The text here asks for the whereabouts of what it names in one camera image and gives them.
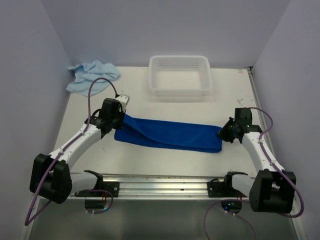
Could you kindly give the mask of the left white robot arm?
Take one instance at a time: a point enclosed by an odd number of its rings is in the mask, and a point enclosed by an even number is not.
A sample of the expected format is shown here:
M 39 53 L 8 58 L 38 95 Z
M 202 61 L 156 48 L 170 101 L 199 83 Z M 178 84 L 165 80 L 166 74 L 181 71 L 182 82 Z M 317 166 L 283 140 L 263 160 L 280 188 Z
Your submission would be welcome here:
M 103 176 L 92 170 L 71 173 L 77 160 L 111 130 L 122 127 L 129 96 L 105 98 L 100 109 L 89 114 L 81 129 L 64 145 L 48 155 L 39 154 L 33 162 L 29 189 L 37 196 L 57 204 L 69 195 L 87 191 L 92 196 L 103 193 Z

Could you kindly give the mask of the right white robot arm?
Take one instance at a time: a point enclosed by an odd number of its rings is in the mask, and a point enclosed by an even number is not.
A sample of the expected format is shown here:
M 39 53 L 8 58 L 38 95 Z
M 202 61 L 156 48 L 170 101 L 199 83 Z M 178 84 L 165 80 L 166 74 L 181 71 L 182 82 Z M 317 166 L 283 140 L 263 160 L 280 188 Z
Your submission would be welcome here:
M 207 182 L 207 194 L 210 198 L 248 198 L 254 212 L 288 214 L 292 211 L 296 176 L 286 171 L 276 160 L 265 144 L 266 133 L 259 125 L 253 124 L 251 108 L 241 107 L 234 110 L 217 136 L 228 143 L 239 140 L 248 152 L 257 175 L 249 177 L 247 173 L 229 171 L 223 181 L 212 179 Z

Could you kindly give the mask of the dark blue towel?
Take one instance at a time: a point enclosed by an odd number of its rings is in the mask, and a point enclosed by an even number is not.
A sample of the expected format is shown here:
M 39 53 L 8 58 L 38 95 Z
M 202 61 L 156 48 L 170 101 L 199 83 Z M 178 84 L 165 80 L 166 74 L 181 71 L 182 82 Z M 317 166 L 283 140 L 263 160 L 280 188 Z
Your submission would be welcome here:
M 219 153 L 219 126 L 135 118 L 126 115 L 114 139 L 143 147 Z

